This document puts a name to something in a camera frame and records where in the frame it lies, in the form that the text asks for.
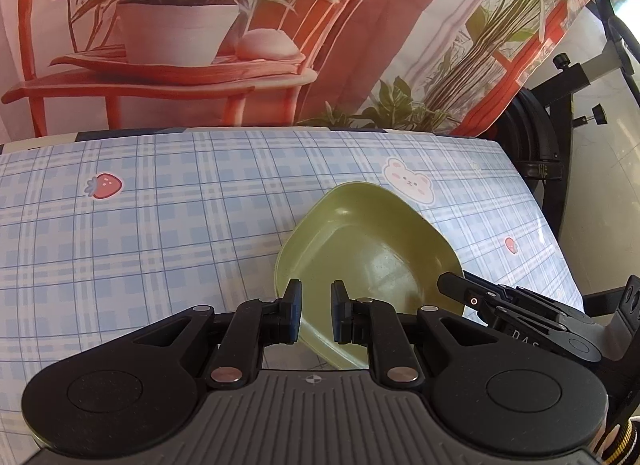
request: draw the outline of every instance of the green bowl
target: green bowl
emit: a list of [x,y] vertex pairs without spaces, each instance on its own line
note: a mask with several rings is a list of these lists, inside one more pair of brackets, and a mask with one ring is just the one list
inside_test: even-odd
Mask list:
[[391,303],[400,313],[431,304],[462,314],[438,292],[440,275],[462,268],[450,244],[418,212],[378,185],[349,182],[329,191],[298,224],[276,261],[276,293],[302,281],[300,339],[338,369],[366,368],[367,350],[334,342],[331,283],[349,297]]

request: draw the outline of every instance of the black knob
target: black knob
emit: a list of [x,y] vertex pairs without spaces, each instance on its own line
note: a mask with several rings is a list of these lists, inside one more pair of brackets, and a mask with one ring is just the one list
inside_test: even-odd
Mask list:
[[591,111],[593,111],[593,118],[595,119],[596,124],[598,125],[607,124],[607,113],[604,112],[604,108],[602,107],[602,104],[598,104],[594,108],[591,108]]
[[554,65],[559,70],[565,70],[571,65],[571,60],[569,59],[569,55],[566,53],[560,53],[554,57]]

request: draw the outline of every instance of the gray gripper base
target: gray gripper base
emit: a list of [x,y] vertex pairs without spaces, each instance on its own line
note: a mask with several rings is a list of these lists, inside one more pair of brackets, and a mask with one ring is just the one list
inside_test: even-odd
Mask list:
[[[87,460],[42,450],[31,465]],[[242,389],[211,393],[174,437],[100,465],[506,465],[443,431],[420,398],[375,384],[369,371],[271,371]],[[518,461],[596,465],[587,451]]]

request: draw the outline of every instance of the table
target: table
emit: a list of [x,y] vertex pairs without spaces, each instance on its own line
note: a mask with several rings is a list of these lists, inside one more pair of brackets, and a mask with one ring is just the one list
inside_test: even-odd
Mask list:
[[[392,187],[390,160],[425,175],[433,202]],[[273,298],[276,255],[296,223],[354,180],[404,198],[465,270],[582,307],[537,203],[490,141],[218,128],[3,154],[0,459],[20,463],[36,449],[20,395],[40,369],[194,304],[232,311]],[[265,365],[326,368],[302,345],[267,348]]]

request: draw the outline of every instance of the bear face print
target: bear face print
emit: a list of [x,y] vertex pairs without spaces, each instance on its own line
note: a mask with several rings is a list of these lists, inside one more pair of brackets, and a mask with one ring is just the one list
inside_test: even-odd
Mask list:
[[430,205],[434,201],[433,190],[431,190],[431,180],[424,174],[419,174],[411,169],[399,159],[389,158],[386,161],[383,175],[391,184],[391,187],[401,194],[417,201]]

